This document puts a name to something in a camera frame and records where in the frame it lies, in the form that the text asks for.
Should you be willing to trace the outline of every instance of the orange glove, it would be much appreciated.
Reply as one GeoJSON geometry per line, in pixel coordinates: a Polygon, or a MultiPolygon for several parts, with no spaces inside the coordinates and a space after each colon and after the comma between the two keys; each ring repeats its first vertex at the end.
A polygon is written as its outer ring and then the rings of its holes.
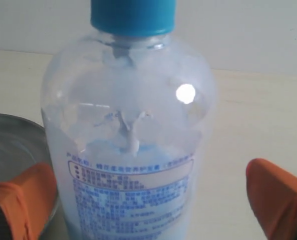
{"type": "Polygon", "coordinates": [[[250,206],[268,240],[297,240],[297,177],[265,159],[246,169],[250,206]]]}
{"type": "Polygon", "coordinates": [[[57,197],[52,168],[38,163],[0,183],[0,240],[37,240],[57,197]]]}

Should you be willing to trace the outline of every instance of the white table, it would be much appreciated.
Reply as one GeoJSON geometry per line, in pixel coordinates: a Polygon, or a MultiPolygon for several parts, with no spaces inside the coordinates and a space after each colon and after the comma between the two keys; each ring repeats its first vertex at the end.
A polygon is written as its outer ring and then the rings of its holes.
{"type": "MultiPolygon", "coordinates": [[[[0,113],[42,124],[40,86],[51,57],[0,51],[0,113]]],[[[214,74],[218,111],[187,240],[264,240],[248,203],[245,167],[264,157],[297,175],[297,77],[214,74]]],[[[67,239],[59,210],[41,240],[67,239]]]]}

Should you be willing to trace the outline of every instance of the wall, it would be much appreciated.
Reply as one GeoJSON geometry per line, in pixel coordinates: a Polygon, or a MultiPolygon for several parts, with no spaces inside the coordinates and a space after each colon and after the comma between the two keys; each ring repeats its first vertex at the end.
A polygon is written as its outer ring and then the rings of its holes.
{"type": "MultiPolygon", "coordinates": [[[[89,0],[0,0],[0,49],[55,53],[89,15],[89,0]]],[[[214,69],[297,75],[297,0],[178,0],[176,21],[214,69]]]]}

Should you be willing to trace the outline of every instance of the blue bottle cap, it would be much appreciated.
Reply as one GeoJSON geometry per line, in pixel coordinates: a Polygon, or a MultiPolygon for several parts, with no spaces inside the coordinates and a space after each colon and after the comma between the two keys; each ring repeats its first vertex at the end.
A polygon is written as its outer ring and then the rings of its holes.
{"type": "Polygon", "coordinates": [[[130,37],[172,32],[176,0],[91,0],[91,24],[100,31],[130,37]]]}

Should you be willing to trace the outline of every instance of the clear plastic bottle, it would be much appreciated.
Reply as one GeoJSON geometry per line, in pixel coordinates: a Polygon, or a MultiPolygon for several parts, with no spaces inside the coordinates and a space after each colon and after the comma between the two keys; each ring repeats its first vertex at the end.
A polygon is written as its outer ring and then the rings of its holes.
{"type": "Polygon", "coordinates": [[[69,237],[184,240],[212,126],[210,68],[169,35],[175,0],[91,4],[99,31],[53,57],[41,91],[69,237]]]}

